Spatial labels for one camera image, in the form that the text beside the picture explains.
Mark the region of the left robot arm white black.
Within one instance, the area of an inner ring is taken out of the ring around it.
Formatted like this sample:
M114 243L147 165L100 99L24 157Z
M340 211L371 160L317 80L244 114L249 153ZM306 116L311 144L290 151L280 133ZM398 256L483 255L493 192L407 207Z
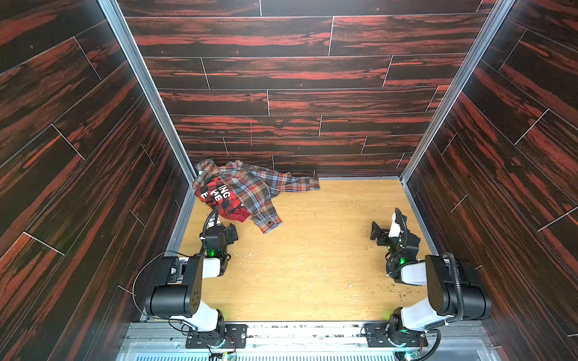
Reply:
M228 247L239 240L233 224L225 226L220 209L209 213L200 233L201 249L192 256L164 251L145 264L155 265L142 302L133 302L141 315L165 320L188 337L189 348L236 348L236 337L227 329L222 311L202 300L203 281L224 276L231 255Z

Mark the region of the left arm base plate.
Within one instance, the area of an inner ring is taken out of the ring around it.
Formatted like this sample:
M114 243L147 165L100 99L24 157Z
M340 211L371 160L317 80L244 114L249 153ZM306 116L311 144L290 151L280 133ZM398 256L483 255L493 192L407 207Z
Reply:
M186 349L230 348L243 349L246 346L248 325L242 323L225 323L213 331L188 333Z

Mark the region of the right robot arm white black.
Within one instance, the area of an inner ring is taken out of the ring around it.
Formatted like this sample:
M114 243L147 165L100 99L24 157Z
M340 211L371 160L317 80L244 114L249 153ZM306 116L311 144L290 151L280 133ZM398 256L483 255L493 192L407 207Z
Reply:
M373 221L370 240L387 248L385 271L394 283L425 287L427 296L396 308L384 323L364 325L370 347L425 347L429 332L459 321L484 320L492 312L492 301L470 265L451 253L417 258L421 239L406 221L399 209L388 229Z

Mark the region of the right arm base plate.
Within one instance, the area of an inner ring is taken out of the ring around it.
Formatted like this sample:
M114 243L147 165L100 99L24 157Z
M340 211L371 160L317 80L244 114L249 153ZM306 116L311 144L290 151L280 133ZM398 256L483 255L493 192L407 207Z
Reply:
M391 326L389 323L366 323L361 328L370 348L421 348L428 346L424 332Z

